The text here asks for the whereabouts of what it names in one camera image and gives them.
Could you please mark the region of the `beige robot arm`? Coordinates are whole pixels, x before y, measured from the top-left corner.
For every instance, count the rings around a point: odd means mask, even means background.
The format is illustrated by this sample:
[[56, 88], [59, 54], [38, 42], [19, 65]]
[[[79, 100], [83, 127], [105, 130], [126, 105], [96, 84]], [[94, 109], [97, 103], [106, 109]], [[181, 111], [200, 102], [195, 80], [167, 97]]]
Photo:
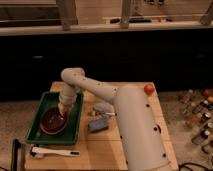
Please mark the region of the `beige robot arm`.
[[129, 171], [172, 171], [158, 125], [145, 92], [133, 84], [116, 87], [90, 79], [81, 68], [61, 72], [65, 83], [60, 103], [65, 105], [76, 88], [114, 106]]

